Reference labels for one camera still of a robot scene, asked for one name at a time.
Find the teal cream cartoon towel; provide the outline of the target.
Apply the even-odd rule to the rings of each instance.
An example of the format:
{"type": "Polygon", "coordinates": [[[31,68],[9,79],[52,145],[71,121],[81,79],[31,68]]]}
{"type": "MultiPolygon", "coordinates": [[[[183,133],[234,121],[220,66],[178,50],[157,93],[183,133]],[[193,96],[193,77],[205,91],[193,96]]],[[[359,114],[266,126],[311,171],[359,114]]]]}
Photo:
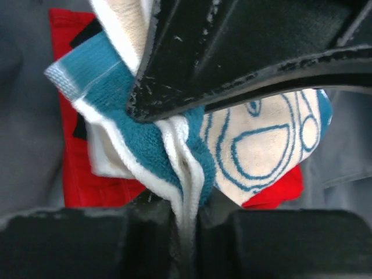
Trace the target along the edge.
{"type": "Polygon", "coordinates": [[[331,102],[314,89],[134,122],[123,103],[143,53],[149,3],[92,5],[94,21],[45,75],[84,120],[92,173],[137,180],[170,201],[182,230],[194,227],[213,188],[242,206],[308,158],[328,129],[331,102]]]}

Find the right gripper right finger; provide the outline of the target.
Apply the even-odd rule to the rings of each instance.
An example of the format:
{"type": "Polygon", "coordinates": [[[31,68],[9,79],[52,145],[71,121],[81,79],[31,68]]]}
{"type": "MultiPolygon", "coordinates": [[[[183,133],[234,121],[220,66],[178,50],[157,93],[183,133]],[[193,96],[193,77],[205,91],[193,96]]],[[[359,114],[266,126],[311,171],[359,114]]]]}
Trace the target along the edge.
{"type": "Polygon", "coordinates": [[[199,278],[370,278],[371,229],[342,210],[237,210],[199,218],[199,278]]]}

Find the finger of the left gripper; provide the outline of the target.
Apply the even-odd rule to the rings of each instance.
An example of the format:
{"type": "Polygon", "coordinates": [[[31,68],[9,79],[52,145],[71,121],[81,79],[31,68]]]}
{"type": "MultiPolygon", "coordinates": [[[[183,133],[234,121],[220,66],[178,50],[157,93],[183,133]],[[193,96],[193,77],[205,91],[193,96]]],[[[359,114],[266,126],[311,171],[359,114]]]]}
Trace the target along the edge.
{"type": "Polygon", "coordinates": [[[371,92],[370,1],[155,1],[136,121],[306,88],[371,92]]]}

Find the white black space suitcase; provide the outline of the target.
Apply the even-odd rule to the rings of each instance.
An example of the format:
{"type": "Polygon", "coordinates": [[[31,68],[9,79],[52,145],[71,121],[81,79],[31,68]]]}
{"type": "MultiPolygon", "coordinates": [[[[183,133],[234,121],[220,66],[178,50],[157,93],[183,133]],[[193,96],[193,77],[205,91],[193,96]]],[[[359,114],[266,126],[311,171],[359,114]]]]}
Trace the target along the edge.
{"type": "MultiPolygon", "coordinates": [[[[88,12],[87,1],[1,2],[1,214],[61,207],[63,131],[50,8],[88,12]]],[[[302,162],[305,188],[285,209],[345,209],[371,221],[371,95],[329,90],[331,125],[302,162]]]]}

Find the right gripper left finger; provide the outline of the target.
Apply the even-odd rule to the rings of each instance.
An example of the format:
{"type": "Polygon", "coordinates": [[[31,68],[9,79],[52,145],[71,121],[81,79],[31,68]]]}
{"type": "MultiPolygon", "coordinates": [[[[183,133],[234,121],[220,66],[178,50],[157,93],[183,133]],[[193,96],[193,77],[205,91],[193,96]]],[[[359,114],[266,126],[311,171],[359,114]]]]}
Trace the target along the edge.
{"type": "Polygon", "coordinates": [[[168,209],[31,210],[1,220],[2,278],[170,278],[168,209]]]}

